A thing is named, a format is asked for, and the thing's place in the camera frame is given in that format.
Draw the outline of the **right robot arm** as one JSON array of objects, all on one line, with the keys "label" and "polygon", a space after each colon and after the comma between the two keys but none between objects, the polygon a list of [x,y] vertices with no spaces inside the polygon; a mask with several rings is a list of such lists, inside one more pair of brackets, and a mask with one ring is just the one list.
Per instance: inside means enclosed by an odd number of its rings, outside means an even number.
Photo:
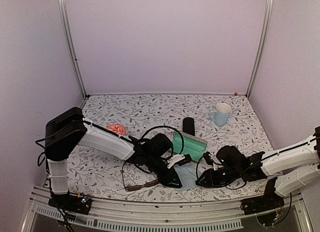
[{"label": "right robot arm", "polygon": [[220,188],[237,179],[251,182],[273,178],[267,182],[264,195],[258,205],[269,210],[292,191],[306,186],[320,177],[320,129],[294,145],[267,152],[244,156],[235,146],[224,146],[216,158],[221,163],[218,169],[207,169],[197,177],[196,185],[206,188]]}]

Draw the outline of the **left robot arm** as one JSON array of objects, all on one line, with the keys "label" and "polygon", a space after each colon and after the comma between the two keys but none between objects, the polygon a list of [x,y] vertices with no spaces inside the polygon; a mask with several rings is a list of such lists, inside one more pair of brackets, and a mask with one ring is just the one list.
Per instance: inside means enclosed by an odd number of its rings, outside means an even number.
[{"label": "left robot arm", "polygon": [[173,165],[163,158],[174,145],[164,134],[140,139],[121,136],[86,119],[81,108],[72,107],[45,126],[45,137],[35,141],[44,149],[51,190],[55,201],[64,209],[74,205],[68,192],[67,159],[77,146],[112,155],[135,166],[145,166],[166,187],[181,188],[182,182]]}]

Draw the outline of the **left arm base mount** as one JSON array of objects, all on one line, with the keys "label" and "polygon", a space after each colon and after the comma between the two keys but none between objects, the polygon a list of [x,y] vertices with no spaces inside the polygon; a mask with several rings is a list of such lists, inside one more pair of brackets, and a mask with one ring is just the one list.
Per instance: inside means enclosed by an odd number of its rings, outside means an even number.
[{"label": "left arm base mount", "polygon": [[69,192],[61,195],[52,192],[48,202],[49,206],[85,215],[89,214],[91,204],[92,196],[90,194],[72,195]]}]

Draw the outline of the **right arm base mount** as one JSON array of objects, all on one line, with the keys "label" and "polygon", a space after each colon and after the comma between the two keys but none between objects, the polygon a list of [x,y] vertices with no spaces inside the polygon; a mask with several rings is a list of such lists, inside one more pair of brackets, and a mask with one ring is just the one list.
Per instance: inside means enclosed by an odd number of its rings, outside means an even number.
[{"label": "right arm base mount", "polygon": [[274,192],[265,192],[261,196],[243,199],[240,208],[245,215],[255,214],[263,227],[273,227],[281,222],[285,202]]}]

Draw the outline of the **grey glasses case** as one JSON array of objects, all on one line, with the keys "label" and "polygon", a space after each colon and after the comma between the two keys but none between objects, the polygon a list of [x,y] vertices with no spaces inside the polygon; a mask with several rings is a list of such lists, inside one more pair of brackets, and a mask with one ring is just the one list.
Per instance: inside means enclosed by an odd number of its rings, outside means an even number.
[{"label": "grey glasses case", "polygon": [[178,132],[173,133],[173,153],[181,154],[184,156],[177,164],[184,165],[189,162],[197,162],[207,149],[208,142],[197,138],[193,135],[181,132],[180,135]]}]

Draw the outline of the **black glasses case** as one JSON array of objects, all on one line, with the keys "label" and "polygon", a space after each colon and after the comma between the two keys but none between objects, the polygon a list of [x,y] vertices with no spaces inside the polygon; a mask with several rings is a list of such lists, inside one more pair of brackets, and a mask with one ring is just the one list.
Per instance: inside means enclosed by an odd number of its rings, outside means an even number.
[{"label": "black glasses case", "polygon": [[186,117],[182,120],[182,131],[183,133],[195,136],[195,121],[191,117]]}]

